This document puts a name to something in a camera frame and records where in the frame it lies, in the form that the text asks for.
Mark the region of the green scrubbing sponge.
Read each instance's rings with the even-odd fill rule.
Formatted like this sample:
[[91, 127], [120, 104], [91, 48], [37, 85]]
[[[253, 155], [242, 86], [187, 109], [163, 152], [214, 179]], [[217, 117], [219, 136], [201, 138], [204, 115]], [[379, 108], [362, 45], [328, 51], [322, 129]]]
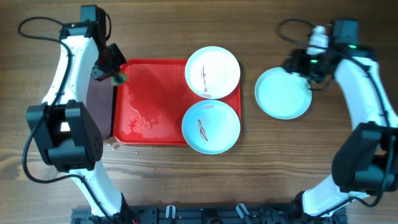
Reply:
[[111, 77], [111, 84], [112, 86], [119, 86], [125, 83], [127, 79], [128, 76], [125, 73], [119, 72]]

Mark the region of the light blue plate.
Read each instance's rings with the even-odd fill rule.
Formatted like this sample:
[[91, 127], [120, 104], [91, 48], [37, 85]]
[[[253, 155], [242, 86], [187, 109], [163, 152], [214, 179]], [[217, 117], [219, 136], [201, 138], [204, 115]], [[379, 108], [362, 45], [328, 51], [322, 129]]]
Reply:
[[241, 122], [237, 113], [219, 100], [195, 103], [182, 119], [184, 140], [203, 154], [221, 154], [229, 150], [240, 134]]
[[308, 81], [297, 73], [288, 73], [282, 67], [264, 72], [254, 89], [259, 107], [277, 119], [295, 119], [303, 115], [312, 102]]

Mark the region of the white plate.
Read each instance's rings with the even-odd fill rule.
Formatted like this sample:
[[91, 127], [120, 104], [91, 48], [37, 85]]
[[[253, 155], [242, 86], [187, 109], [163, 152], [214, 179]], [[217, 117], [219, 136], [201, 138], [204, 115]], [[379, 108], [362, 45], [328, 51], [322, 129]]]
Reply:
[[195, 51], [187, 60], [185, 80], [196, 95], [216, 100], [230, 95], [238, 86], [241, 69], [228, 50], [207, 46]]

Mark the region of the light blue plate front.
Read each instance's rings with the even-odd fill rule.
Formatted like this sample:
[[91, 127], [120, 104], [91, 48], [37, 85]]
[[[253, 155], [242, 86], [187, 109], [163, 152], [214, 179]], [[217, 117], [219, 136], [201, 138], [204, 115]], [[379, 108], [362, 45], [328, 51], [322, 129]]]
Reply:
[[241, 122], [237, 113], [219, 100], [195, 103], [182, 119], [184, 140], [203, 154], [221, 154], [229, 150], [240, 134]]

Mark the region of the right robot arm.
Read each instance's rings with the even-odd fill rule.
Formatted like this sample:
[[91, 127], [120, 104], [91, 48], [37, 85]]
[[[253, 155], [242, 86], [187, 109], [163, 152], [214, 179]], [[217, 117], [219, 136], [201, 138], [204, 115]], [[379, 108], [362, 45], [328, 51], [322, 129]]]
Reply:
[[372, 48], [359, 43], [359, 23], [337, 19], [326, 32], [313, 26], [308, 42], [283, 63], [286, 72], [314, 83], [337, 83], [344, 95], [352, 133], [335, 154], [331, 174], [290, 204], [291, 220], [320, 220], [351, 202], [375, 207], [397, 190], [397, 115], [379, 76]]

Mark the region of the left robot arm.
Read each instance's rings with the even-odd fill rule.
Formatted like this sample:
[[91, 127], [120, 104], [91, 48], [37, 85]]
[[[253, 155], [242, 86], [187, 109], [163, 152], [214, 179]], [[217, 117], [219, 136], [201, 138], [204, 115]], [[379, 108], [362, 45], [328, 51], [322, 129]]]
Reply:
[[60, 61], [41, 104], [27, 110], [27, 142], [36, 143], [42, 160], [57, 169], [61, 180], [78, 185], [90, 204], [87, 223], [136, 223], [103, 166], [103, 137], [86, 107], [91, 80], [121, 85], [127, 79], [121, 71], [126, 59], [108, 42], [110, 36], [110, 16], [94, 4], [80, 8], [78, 22], [61, 23], [55, 39]]

